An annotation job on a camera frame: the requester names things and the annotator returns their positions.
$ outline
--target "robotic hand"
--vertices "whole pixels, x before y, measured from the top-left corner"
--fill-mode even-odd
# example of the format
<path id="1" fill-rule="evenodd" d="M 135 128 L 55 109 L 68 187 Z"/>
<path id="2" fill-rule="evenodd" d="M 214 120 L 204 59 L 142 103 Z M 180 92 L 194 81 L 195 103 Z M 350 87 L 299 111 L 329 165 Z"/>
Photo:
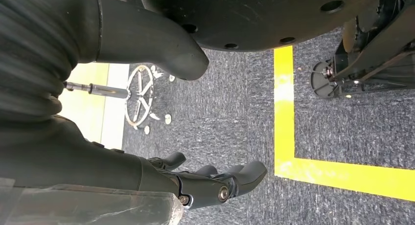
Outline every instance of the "robotic hand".
<path id="1" fill-rule="evenodd" d="M 218 174 L 212 166 L 172 172 L 183 154 L 144 159 L 84 139 L 56 114 L 78 62 L 157 64 L 186 80 L 208 59 L 173 21 L 119 0 L 0 0 L 0 178 L 15 187 L 58 184 L 170 192 L 186 208 L 222 204 L 252 191 L 260 162 Z"/>
<path id="2" fill-rule="evenodd" d="M 234 166 L 221 174 L 211 165 L 194 173 L 169 172 L 186 161 L 182 153 L 174 153 L 165 159 L 150 158 L 148 161 L 158 168 L 159 173 L 173 176 L 171 179 L 179 186 L 179 200 L 187 209 L 222 204 L 229 198 L 249 193 L 267 173 L 266 167 L 259 161 Z"/>

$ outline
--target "black metal frame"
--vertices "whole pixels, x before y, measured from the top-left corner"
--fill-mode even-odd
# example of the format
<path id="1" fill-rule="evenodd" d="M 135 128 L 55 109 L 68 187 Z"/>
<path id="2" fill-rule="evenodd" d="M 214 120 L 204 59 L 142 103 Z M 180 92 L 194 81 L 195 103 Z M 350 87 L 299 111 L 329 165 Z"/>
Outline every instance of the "black metal frame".
<path id="1" fill-rule="evenodd" d="M 331 60 L 314 67 L 313 91 L 320 97 L 332 98 L 414 89 L 414 19 L 415 0 L 405 0 L 399 14 L 360 52 L 347 53 L 342 41 Z"/>
<path id="2" fill-rule="evenodd" d="M 173 20 L 201 47 L 242 52 L 312 39 L 350 20 L 374 0 L 123 1 Z"/>

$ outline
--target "yellow floor marking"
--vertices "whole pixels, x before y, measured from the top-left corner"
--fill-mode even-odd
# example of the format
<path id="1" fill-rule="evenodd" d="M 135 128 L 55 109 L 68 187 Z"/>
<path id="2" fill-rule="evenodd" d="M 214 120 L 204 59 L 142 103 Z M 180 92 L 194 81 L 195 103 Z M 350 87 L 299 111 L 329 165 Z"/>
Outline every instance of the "yellow floor marking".
<path id="1" fill-rule="evenodd" d="M 274 51 L 275 175 L 415 201 L 415 170 L 295 158 L 293 70 L 292 46 L 276 49 Z"/>

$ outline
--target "bolt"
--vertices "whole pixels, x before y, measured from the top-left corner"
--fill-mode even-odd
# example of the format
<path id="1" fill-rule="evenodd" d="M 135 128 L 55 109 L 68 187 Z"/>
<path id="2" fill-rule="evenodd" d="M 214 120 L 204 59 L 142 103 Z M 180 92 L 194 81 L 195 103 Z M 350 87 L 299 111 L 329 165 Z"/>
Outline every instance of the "bolt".
<path id="1" fill-rule="evenodd" d="M 189 204 L 189 197 L 181 195 L 179 196 L 179 201 L 182 203 L 182 205 L 187 205 Z"/>
<path id="2" fill-rule="evenodd" d="M 219 201 L 220 202 L 225 202 L 228 197 L 229 197 L 229 190 L 226 186 L 221 187 L 221 189 L 219 190 Z"/>
<path id="3" fill-rule="evenodd" d="M 325 71 L 323 71 L 323 76 L 325 79 L 330 78 L 333 75 L 333 68 L 326 67 Z"/>

